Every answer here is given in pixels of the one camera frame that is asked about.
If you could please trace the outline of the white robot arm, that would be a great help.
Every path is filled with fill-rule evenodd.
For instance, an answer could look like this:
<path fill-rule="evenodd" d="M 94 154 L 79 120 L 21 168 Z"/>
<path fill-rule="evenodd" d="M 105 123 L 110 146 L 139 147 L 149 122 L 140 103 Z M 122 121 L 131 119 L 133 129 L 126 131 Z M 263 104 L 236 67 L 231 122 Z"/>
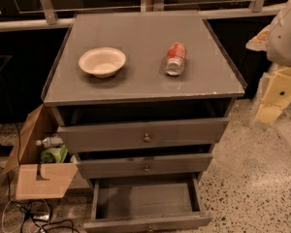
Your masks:
<path fill-rule="evenodd" d="M 245 47 L 248 50 L 264 51 L 267 58 L 278 66 L 269 75 L 268 85 L 255 116 L 262 123 L 273 123 L 291 104 L 291 0 Z"/>

